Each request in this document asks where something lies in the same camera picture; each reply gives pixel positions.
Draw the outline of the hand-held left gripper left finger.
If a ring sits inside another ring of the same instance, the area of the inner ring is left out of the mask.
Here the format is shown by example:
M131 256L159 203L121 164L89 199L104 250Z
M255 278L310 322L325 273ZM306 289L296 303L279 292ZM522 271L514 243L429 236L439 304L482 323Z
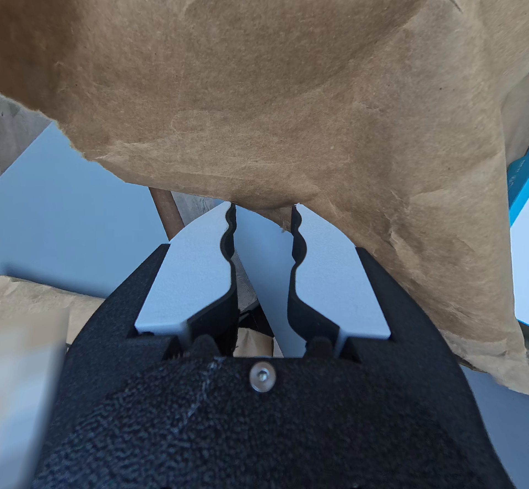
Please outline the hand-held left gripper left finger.
M235 328L235 230L236 207L223 202L175 235L134 324L139 334L220 336Z

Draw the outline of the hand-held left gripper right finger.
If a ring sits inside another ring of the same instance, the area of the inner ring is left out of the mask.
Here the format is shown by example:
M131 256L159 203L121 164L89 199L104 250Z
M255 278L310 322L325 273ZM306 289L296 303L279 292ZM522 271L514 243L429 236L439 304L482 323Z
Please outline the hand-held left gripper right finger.
M390 329L354 243L302 204L292 208L288 322L304 340L388 340Z

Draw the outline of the brown paper mailer bag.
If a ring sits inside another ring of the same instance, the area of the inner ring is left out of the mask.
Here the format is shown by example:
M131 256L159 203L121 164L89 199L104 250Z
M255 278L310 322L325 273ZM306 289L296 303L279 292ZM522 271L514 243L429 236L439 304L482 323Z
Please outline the brown paper mailer bag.
M528 393L506 142L528 0L1 0L1 94L124 181L366 248L466 364Z

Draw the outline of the blue and white box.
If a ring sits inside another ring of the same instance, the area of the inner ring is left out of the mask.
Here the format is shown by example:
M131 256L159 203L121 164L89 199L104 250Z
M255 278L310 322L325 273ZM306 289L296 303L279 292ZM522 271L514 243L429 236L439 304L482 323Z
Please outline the blue and white box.
M528 153L507 170L515 316L528 326Z

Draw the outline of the grey desk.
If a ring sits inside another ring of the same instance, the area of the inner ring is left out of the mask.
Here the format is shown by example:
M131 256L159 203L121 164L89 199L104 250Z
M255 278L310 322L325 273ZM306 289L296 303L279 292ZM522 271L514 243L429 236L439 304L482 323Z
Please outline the grey desk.
M237 209L235 245L279 347L301 355L286 320L292 235ZM106 298L168 238L146 187L126 183L70 147L52 123L1 175L1 275ZM463 367L499 458L528 488L528 395Z

